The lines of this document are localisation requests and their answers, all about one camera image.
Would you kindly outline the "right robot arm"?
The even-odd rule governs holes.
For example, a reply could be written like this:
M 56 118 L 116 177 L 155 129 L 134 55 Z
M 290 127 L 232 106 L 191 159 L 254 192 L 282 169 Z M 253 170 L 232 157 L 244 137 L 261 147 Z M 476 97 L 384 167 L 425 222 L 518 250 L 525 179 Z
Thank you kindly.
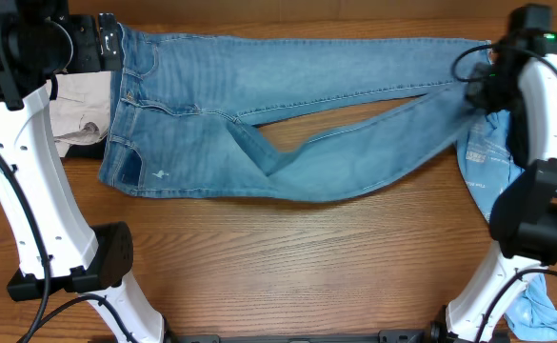
M 426 342 L 506 342 L 495 325 L 538 273 L 557 263 L 557 32 L 552 9 L 514 10 L 507 34 L 490 45 L 491 66 L 467 78 L 467 100 L 511 114 L 507 144 L 523 168 L 494 203 L 490 251 L 463 292 L 423 335 Z

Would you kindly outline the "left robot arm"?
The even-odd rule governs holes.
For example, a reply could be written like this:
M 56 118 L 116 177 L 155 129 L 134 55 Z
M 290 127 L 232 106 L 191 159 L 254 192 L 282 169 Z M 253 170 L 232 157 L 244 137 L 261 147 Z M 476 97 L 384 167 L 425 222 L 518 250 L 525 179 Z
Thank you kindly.
M 119 342 L 174 340 L 133 275 L 129 227 L 86 222 L 51 130 L 58 75 L 117 71 L 122 62 L 112 14 L 0 0 L 0 203 L 19 254 L 7 290 L 14 301 L 38 302 L 32 332 L 53 318 L 50 296 L 66 291 L 89 303 Z

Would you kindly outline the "blue denim jeans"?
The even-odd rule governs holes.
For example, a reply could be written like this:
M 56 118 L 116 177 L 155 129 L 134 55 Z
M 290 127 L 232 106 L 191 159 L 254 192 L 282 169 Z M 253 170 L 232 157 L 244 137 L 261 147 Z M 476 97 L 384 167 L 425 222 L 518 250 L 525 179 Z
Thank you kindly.
M 120 32 L 100 180 L 149 198 L 331 202 L 381 189 L 482 116 L 461 75 L 488 62 L 461 38 L 267 39 Z M 281 152 L 260 127 L 398 99 Z

